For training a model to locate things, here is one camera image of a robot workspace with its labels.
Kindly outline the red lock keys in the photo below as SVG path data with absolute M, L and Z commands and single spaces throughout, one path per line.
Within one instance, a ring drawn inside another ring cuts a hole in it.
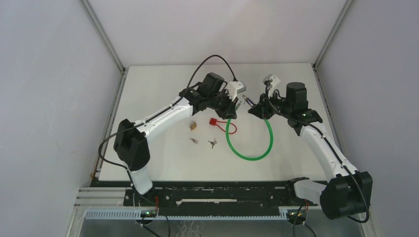
M 217 144 L 217 140 L 214 138 L 212 141 L 208 140 L 208 142 L 211 144 L 211 148 L 213 149 L 214 146 Z

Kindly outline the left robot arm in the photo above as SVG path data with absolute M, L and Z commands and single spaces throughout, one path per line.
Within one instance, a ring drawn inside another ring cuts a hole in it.
M 182 90 L 165 108 L 135 122 L 124 119 L 119 123 L 113 148 L 126 166 L 137 202 L 148 206 L 155 198 L 146 167 L 151 157 L 151 140 L 177 122 L 206 109 L 214 110 L 221 119 L 236 119 L 238 97 L 245 90 L 244 82 L 237 79 L 226 82 L 220 75 L 208 73 L 202 82 Z

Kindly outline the green cable lock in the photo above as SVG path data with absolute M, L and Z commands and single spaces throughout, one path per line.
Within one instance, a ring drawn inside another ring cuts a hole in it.
M 228 119 L 226 122 L 226 131 L 225 133 L 225 138 L 226 138 L 226 142 L 227 145 L 229 147 L 229 149 L 233 152 L 234 155 L 236 155 L 237 157 L 246 160 L 246 161 L 258 161 L 261 160 L 265 157 L 267 157 L 270 152 L 272 151 L 273 148 L 273 143 L 274 143 L 274 133 L 273 133 L 273 129 L 272 126 L 270 124 L 270 122 L 267 119 L 263 119 L 263 121 L 265 122 L 265 125 L 267 126 L 268 129 L 268 134 L 269 134 L 269 144 L 268 147 L 266 149 L 266 151 L 264 153 L 262 153 L 261 155 L 255 156 L 255 157 L 249 157 L 249 156 L 245 156 L 241 153 L 239 153 L 233 146 L 233 144 L 231 143 L 231 139 L 230 139 L 230 133 L 229 133 L 229 128 L 230 125 L 232 125 L 231 119 Z

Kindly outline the brass padlock keys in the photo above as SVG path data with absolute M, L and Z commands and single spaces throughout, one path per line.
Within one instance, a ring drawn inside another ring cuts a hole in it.
M 194 144 L 198 144 L 198 140 L 194 139 L 194 138 L 189 138 Z

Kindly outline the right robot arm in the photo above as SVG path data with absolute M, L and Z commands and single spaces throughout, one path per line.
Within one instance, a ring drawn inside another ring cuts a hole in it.
M 320 205 L 330 220 L 348 217 L 358 223 L 369 221 L 373 178 L 369 172 L 356 168 L 329 137 L 320 115 L 308 108 L 303 83 L 288 83 L 286 95 L 281 97 L 274 83 L 266 82 L 265 92 L 248 113 L 261 119 L 270 119 L 274 115 L 286 118 L 323 169 L 326 184 L 308 177 L 289 180 L 290 189 L 285 193 L 289 204 L 299 205 L 306 199 Z

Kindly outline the red cable lock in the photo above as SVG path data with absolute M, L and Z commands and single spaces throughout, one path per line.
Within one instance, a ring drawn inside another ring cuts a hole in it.
M 211 118 L 209 120 L 209 124 L 215 127 L 218 127 L 221 131 L 223 131 L 224 133 L 226 132 L 226 128 L 227 128 L 227 121 L 221 121 L 215 118 Z M 230 123 L 229 129 L 228 129 L 228 134 L 232 135 L 235 134 L 237 132 L 238 128 L 235 124 Z

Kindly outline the brass padlock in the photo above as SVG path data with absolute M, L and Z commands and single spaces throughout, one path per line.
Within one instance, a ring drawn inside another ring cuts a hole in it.
M 197 127 L 197 123 L 195 121 L 192 121 L 190 123 L 190 126 L 189 126 L 190 130 L 192 131 L 192 130 L 196 129 L 196 127 Z

